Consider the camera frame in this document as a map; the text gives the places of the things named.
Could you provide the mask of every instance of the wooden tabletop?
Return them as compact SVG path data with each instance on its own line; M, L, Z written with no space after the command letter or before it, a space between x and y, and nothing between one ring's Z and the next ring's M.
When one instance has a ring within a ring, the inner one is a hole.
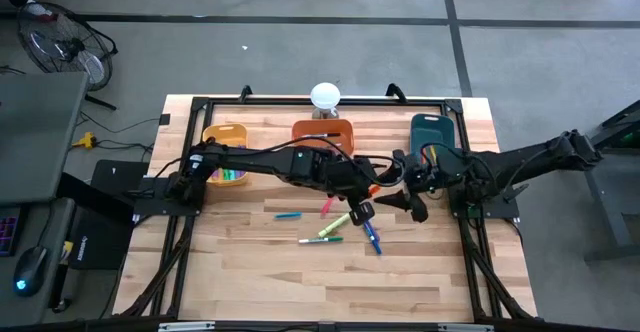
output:
M192 97L167 96L163 113L171 114L171 120L158 129L150 174L180 157ZM498 151L487 99L463 98L462 102L471 149ZM402 106L342 107L339 112L353 124L356 154L388 156L393 149L408 151L409 123L416 113L439 114L435 108ZM265 148L290 140L293 123L310 116L309 106L227 105L215 107L213 124L242 123L248 129L248 146ZM398 188L383 189L378 195ZM346 202L336 201L327 218L321 219L319 211L326 200L320 192L255 173L244 186L210 188L196 220L180 318L471 321L460 233L446 195L440 200L424 198L430 217L422 224L413 222L408 213L374 204L372 223L380 235L382 256L376 255L362 228L351 224L338 232L344 237L342 243L299 245L298 239L314 237L349 210ZM273 218L292 211L303 212L302 218ZM135 229L114 313L129 307L155 274L167 220L152 217ZM523 308L535 314L522 247L513 227L489 220L487 233L496 273ZM486 283L484 278L478 280L489 313ZM168 281L164 308L170 300L173 274Z

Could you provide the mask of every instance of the concrete floor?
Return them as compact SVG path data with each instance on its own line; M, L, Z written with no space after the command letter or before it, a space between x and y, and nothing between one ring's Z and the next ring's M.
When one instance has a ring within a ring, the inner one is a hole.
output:
M46 0L76 12L242 16L445 17L444 0ZM460 18L637 20L640 0L455 0ZM114 77L96 96L120 107L84 111L112 128L157 116L169 93L306 94L321 81L345 94L380 95L390 82L408 95L460 96L447 27L92 23L121 51ZM488 97L503 149L592 130L638 99L637 30L462 28L473 95ZM36 72L0 21L0 65ZM112 135L153 142L151 123ZM91 177L99 159L139 160L141 151L72 151L67 171ZM637 329L640 260L587 265L609 243L580 173L552 173L518 198L527 266L541 317ZM91 276L68 315L99 314L112 275Z

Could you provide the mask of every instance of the green marker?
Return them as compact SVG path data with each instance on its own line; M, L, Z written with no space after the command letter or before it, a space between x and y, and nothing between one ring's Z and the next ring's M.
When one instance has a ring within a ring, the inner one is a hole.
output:
M298 243L301 243L301 244L324 243L324 242L342 242L342 237L307 238L303 240L298 240Z
M350 218L349 214L345 213L342 217L340 217L337 220L333 221L325 229L323 229L322 231L318 232L318 237L324 237L324 236L328 235L329 233L331 233L331 231L333 231L334 229L340 227L341 224L343 224L347 220L349 220L349 218Z

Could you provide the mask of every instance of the yellow bin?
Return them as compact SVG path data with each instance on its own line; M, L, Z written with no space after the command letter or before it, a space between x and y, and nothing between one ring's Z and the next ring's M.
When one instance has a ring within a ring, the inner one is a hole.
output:
M202 132L202 140L206 141L211 137L215 138L217 143L226 144L229 147L249 148L247 128L240 123L209 126ZM218 168L207 182L219 187L239 186L247 183L248 176L249 174L244 171L225 171Z

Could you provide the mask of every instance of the keyboard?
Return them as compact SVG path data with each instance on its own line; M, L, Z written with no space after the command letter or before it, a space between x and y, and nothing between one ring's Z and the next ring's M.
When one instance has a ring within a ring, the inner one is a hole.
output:
M18 239L27 213L24 209L0 210L0 257L11 257L16 252Z

